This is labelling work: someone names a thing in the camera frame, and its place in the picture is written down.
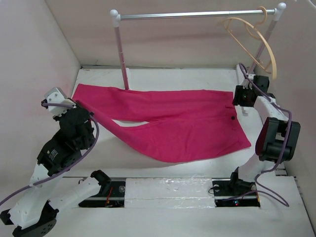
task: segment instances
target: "wall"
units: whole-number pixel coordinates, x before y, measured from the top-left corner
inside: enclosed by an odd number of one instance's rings
[[[0,29],[2,200],[28,184],[42,146],[57,130],[40,106],[44,94],[59,86],[70,95],[80,64],[43,0],[0,1]],[[0,224],[1,236],[11,232]]]
[[[119,65],[110,18],[115,8],[121,14],[192,11],[252,10],[263,5],[272,9],[280,0],[46,0],[66,39],[81,64]],[[225,31],[224,17],[136,20],[121,23],[125,61],[130,66],[148,67],[234,67],[250,58]],[[245,17],[254,23],[262,16]],[[259,43],[234,33],[255,53]]]
[[[316,226],[316,7],[309,0],[288,0],[269,44],[278,77],[271,83],[277,101],[292,111],[301,132],[294,158],[286,164],[298,185],[314,227]]]

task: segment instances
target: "purple cable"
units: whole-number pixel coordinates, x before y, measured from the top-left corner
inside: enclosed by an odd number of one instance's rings
[[[260,92],[260,94],[262,94],[269,102],[271,102],[271,99],[270,97],[264,93],[262,90],[260,90],[255,83],[253,83],[253,81],[250,80],[250,78],[248,77],[247,75],[247,69],[246,67],[242,64],[242,63],[239,63],[239,66],[240,66],[240,70],[243,74],[243,76],[245,77],[245,79],[247,79],[251,85]],[[289,111],[289,110],[285,110],[283,108],[281,108],[280,106],[276,105],[274,102],[271,102],[271,104],[278,110],[281,110],[283,112],[286,112],[288,113],[288,122],[287,122],[287,128],[286,128],[286,133],[285,133],[285,137],[284,137],[284,141],[283,141],[283,144],[282,144],[282,148],[281,148],[281,152],[280,152],[280,155],[276,161],[276,164],[274,165],[273,168],[271,169],[268,169],[268,170],[263,170],[261,171],[261,174],[258,174],[256,177],[255,177],[255,183],[257,185],[259,185],[260,187],[268,190],[269,192],[275,194],[276,196],[278,196],[281,200],[277,199],[275,196],[265,192],[265,191],[259,191],[259,190],[253,190],[253,191],[249,191],[243,195],[240,195],[240,196],[237,196],[237,197],[230,197],[230,198],[227,198],[225,200],[229,201],[229,200],[233,200],[233,199],[236,199],[236,198],[243,198],[244,196],[248,195],[248,194],[252,194],[252,193],[263,193],[263,194],[266,194],[272,198],[274,198],[275,200],[277,200],[278,202],[280,202],[282,205],[286,206],[286,207],[289,207],[290,205],[288,204],[288,202],[278,193],[276,193],[275,191],[267,188],[266,186],[260,184],[258,182],[258,178],[260,177],[260,175],[264,174],[264,173],[268,173],[268,172],[272,172],[272,171],[275,171],[276,168],[278,167],[278,165],[281,163],[281,160],[282,160],[282,157],[283,157],[283,154],[284,154],[284,151],[285,151],[285,147],[286,147],[286,143],[287,143],[287,140],[288,140],[288,136],[289,136],[289,133],[290,133],[290,129],[291,129],[291,123],[292,123],[292,113]]]
[[[54,103],[43,103],[42,106],[46,107],[46,106],[58,106],[58,107],[65,107],[65,108],[68,108],[68,109],[72,109],[73,106],[71,105],[66,105],[66,104],[54,104]],[[37,181],[35,183],[33,183],[32,185],[28,185],[28,186],[25,186],[17,191],[15,191],[14,193],[10,194],[9,196],[7,196],[5,199],[3,199],[1,202],[0,202],[0,206],[2,206],[6,201],[8,201],[10,198],[14,197],[15,195],[31,188],[32,186],[36,186],[36,185],[40,185],[40,184],[43,184],[43,183],[46,183],[54,178],[57,178],[58,176],[64,174],[65,172],[69,171],[71,168],[73,168],[76,164],[78,164],[80,161],[82,161],[92,150],[92,148],[94,148],[95,144],[97,143],[97,140],[99,138],[99,134],[100,134],[100,128],[99,128],[99,125],[98,125],[98,122],[95,120],[95,118],[93,116],[90,116],[91,120],[94,122],[95,124],[95,127],[96,127],[96,135],[95,135],[95,140],[93,142],[93,144],[91,145],[91,147],[82,155],[82,157],[80,159],[78,159],[76,162],[74,162],[72,165],[70,165],[69,167],[61,170],[60,172],[58,172],[57,174],[54,174],[52,175],[51,177],[48,177],[46,179],[43,179],[43,180],[40,180],[40,181]]]

